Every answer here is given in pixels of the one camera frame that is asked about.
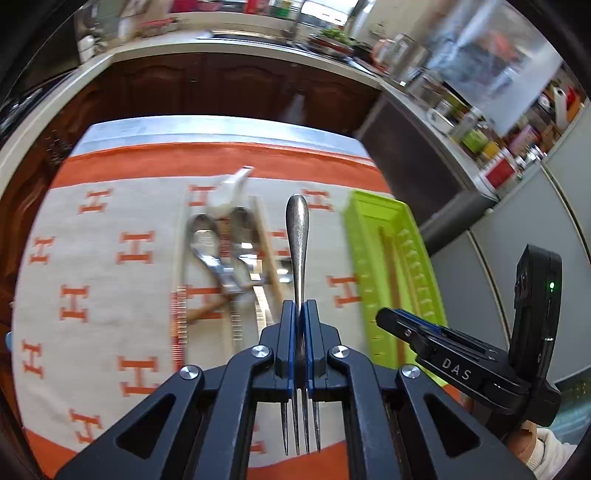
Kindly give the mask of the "person's hand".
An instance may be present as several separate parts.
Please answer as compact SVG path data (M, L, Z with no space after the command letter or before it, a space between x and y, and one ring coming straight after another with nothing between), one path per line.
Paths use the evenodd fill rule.
M562 443L549 428L538 427L531 421L511 433L505 445L538 480L554 479L577 448Z

